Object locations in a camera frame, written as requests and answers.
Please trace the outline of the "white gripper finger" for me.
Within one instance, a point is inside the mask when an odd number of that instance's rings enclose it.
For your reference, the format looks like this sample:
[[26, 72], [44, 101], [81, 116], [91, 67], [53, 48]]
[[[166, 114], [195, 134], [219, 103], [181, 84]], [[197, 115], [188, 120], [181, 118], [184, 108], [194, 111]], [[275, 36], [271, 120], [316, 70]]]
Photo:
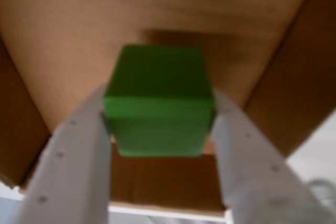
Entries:
[[16, 223], [108, 223], [111, 141], [101, 86], [53, 132]]

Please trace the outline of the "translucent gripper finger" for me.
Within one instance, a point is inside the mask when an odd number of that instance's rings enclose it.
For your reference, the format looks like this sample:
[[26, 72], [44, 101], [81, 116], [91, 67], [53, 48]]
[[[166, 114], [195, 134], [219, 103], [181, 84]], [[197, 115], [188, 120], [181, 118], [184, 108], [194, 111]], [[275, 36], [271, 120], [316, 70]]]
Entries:
[[222, 201], [234, 223], [324, 223], [324, 209], [283, 156], [223, 92], [214, 92]]

